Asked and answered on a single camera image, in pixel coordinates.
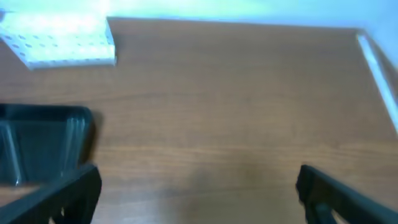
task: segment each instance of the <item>black plastic container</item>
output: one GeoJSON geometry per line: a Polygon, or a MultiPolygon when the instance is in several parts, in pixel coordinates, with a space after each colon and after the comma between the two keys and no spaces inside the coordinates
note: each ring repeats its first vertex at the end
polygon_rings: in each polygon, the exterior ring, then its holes
{"type": "Polygon", "coordinates": [[[0,104],[0,184],[43,183],[88,157],[93,116],[82,106],[0,104]]]}

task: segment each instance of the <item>wood plank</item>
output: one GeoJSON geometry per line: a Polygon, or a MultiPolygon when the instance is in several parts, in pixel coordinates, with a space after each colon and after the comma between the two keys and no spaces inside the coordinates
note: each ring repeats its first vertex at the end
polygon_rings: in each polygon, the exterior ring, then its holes
{"type": "Polygon", "coordinates": [[[0,46],[0,101],[98,114],[93,223],[305,223],[303,163],[398,209],[396,134],[355,30],[110,25],[115,68],[28,72],[0,46]]]}

